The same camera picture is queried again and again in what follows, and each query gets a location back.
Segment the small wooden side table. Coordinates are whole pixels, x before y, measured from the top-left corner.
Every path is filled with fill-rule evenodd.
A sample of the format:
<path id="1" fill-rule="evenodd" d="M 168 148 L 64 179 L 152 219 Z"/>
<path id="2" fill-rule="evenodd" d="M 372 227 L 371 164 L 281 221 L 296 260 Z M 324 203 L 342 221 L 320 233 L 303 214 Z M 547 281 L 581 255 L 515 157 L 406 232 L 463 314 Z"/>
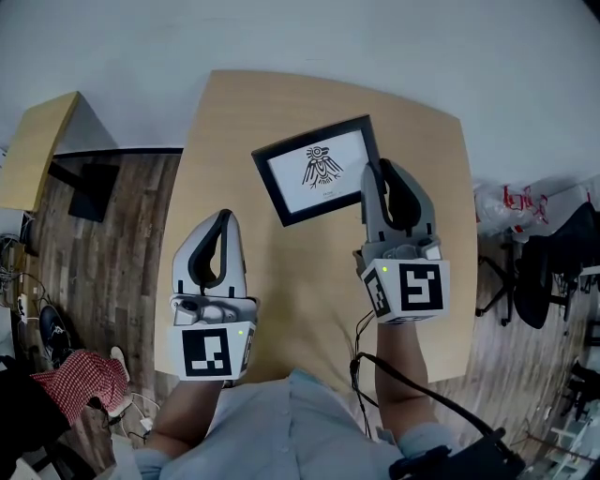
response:
<path id="1" fill-rule="evenodd" d="M 0 168 L 0 208 L 36 212 L 51 176 L 73 189 L 68 213 L 75 218 L 102 222 L 119 168 L 85 164 L 72 172 L 53 159 L 61 141 L 75 154 L 114 150 L 112 135 L 79 92 L 52 98 L 29 108 Z"/>

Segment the black framed bird picture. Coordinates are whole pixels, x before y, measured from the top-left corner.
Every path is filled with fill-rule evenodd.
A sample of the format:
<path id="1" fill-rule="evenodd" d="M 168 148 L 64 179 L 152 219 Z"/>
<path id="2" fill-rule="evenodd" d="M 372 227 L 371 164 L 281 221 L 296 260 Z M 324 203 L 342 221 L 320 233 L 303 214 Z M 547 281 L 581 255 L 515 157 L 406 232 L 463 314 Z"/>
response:
<path id="1" fill-rule="evenodd" d="M 251 156 L 284 227 L 360 203 L 363 171 L 381 158 L 367 114 L 272 143 Z"/>

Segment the black office chair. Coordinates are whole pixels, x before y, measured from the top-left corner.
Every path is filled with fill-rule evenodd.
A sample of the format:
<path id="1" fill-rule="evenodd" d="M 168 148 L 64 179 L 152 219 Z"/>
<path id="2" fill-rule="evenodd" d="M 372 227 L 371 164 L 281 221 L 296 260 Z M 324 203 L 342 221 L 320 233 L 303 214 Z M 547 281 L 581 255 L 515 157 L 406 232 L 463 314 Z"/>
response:
<path id="1" fill-rule="evenodd" d="M 478 263 L 488 265 L 502 287 L 475 315 L 484 316 L 505 298 L 507 314 L 501 325 L 509 324 L 516 312 L 531 328 L 541 329 L 552 304 L 564 307 L 563 317 L 568 318 L 579 275 L 600 265 L 600 212 L 590 202 L 583 203 L 553 234 L 531 236 L 519 258 L 514 242 L 503 243 L 501 249 L 506 251 L 505 267 L 487 256 L 478 257 Z"/>

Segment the red checked cloth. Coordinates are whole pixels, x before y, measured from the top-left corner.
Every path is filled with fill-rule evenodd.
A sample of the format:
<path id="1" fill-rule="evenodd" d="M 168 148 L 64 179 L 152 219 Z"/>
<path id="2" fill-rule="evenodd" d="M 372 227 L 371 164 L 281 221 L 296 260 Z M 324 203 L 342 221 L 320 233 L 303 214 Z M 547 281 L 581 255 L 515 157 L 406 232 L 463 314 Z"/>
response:
<path id="1" fill-rule="evenodd" d="M 32 378 L 57 405 L 70 426 L 81 416 L 92 398 L 97 398 L 110 417 L 119 416 L 132 403 L 130 376 L 123 351 L 113 346 L 110 357 L 78 350 L 52 371 Z"/>

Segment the clear plastic bags red print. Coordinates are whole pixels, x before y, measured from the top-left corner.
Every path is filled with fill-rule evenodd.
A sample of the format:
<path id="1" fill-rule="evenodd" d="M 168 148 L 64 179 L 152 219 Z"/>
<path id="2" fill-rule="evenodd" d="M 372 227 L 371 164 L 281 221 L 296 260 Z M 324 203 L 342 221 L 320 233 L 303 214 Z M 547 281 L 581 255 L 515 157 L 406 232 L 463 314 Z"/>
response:
<path id="1" fill-rule="evenodd" d="M 520 243 L 555 233 L 584 203 L 600 211 L 600 174 L 570 187 L 482 185 L 474 191 L 477 233 L 509 232 Z"/>

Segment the person's right forearm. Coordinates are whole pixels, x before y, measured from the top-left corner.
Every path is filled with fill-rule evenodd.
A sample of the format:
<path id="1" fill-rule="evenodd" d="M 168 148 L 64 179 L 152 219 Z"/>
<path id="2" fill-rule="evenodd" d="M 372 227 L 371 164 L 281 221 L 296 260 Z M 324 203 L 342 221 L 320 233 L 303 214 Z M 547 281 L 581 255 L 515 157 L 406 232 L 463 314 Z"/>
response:
<path id="1" fill-rule="evenodd" d="M 415 324 L 379 323 L 377 356 L 420 386 L 428 386 L 428 371 Z M 375 368 L 375 387 L 382 426 L 399 441 L 409 430 L 437 423 L 429 397 Z"/>

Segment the black pack on waist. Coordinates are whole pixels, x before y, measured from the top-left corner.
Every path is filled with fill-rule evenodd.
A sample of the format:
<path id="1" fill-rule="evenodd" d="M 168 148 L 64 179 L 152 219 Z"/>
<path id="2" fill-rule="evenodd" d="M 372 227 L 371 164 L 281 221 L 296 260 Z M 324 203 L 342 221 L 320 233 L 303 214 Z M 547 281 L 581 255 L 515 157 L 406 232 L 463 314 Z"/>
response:
<path id="1" fill-rule="evenodd" d="M 505 430 L 484 434 L 469 447 L 452 454 L 438 446 L 415 458 L 404 458 L 389 467 L 391 480 L 517 480 L 524 460 L 503 442 Z"/>

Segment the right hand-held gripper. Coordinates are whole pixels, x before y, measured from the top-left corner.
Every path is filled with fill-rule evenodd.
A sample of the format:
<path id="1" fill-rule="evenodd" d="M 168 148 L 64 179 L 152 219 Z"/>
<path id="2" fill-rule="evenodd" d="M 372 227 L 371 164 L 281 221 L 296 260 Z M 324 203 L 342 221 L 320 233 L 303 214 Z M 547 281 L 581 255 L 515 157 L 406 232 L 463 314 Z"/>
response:
<path id="1" fill-rule="evenodd" d="M 450 307 L 450 262 L 435 234 L 432 200 L 415 178 L 382 158 L 381 173 L 368 163 L 362 173 L 362 222 L 367 243 L 352 255 L 378 323 L 419 322 Z M 394 245 L 398 231 L 416 244 Z"/>

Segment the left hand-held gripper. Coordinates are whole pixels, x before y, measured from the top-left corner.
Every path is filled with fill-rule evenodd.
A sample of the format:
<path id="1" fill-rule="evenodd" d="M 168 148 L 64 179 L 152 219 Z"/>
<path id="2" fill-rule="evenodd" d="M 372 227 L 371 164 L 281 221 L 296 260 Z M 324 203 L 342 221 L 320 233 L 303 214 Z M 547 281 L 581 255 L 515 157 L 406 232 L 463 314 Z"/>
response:
<path id="1" fill-rule="evenodd" d="M 171 298 L 168 342 L 175 374 L 182 381 L 196 382 L 242 378 L 259 302 L 246 297 L 241 233 L 231 210 L 221 209 L 188 235 L 173 257 L 172 285 L 174 293 L 209 295 Z"/>

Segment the person's left forearm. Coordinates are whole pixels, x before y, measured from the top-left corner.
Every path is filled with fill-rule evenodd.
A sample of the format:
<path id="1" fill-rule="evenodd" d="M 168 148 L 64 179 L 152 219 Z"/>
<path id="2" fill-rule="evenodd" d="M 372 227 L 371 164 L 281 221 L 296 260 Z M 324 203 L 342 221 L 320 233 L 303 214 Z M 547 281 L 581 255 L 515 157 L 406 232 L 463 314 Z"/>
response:
<path id="1" fill-rule="evenodd" d="M 177 458 L 199 445 L 214 418 L 223 384 L 177 384 L 160 407 L 145 446 Z"/>

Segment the light blue shirt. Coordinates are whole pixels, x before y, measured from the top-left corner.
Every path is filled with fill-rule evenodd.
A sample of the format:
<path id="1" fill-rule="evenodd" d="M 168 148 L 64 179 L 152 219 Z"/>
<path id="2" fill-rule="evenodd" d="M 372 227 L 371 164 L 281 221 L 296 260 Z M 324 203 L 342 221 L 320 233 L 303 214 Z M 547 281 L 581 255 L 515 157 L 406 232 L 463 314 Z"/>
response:
<path id="1" fill-rule="evenodd" d="M 400 459 L 438 446 L 460 448 L 439 423 L 411 428 L 394 440 L 386 430 L 373 441 L 341 397 L 302 370 L 274 382 L 224 390 L 202 443 L 177 459 L 140 449 L 134 464 L 110 480 L 390 480 Z"/>

